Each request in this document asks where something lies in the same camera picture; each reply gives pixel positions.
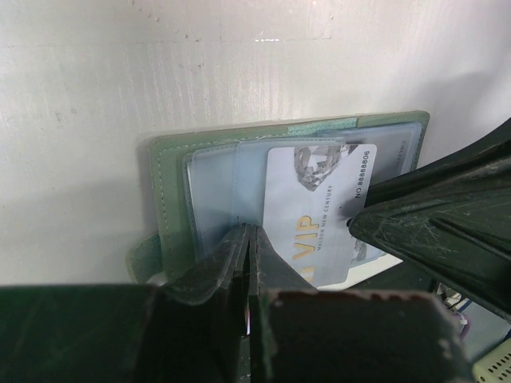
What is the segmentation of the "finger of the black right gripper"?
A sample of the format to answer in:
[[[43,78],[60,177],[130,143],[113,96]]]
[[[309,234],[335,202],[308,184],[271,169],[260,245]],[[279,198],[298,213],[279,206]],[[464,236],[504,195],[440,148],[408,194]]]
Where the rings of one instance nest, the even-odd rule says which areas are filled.
[[[370,188],[349,231],[510,319],[510,123]]]

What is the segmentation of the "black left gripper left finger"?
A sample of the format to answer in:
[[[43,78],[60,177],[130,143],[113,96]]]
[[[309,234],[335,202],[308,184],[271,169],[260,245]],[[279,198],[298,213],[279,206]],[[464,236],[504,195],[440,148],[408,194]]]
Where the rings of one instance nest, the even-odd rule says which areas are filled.
[[[1,290],[4,382],[246,382],[250,229],[175,282]]]

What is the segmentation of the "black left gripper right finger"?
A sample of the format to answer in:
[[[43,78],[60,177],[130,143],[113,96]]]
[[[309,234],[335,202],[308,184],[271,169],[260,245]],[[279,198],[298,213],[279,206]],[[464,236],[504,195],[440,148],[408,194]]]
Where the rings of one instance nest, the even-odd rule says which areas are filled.
[[[250,226],[254,382],[471,382],[453,318],[414,290],[322,291]]]

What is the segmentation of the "white VIP card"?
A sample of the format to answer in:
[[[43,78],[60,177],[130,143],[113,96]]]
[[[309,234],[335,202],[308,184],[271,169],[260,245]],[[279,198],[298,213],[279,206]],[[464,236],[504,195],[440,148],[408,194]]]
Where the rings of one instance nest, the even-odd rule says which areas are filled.
[[[348,222],[364,207],[373,144],[279,147],[267,154],[263,229],[313,286],[343,282],[355,250]]]

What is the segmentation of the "green leather card holder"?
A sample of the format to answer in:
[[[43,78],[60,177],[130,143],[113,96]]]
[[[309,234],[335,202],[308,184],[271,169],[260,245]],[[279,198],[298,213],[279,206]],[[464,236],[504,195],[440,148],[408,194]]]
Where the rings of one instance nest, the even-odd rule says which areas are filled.
[[[173,281],[194,266],[192,232],[185,207],[183,159],[201,148],[237,144],[244,140],[309,137],[317,132],[361,132],[377,126],[417,123],[418,146],[422,146],[430,114],[426,111],[343,116],[286,124],[186,132],[160,136],[149,142],[148,155],[158,232],[127,254],[127,269],[136,283],[147,283],[162,273]]]

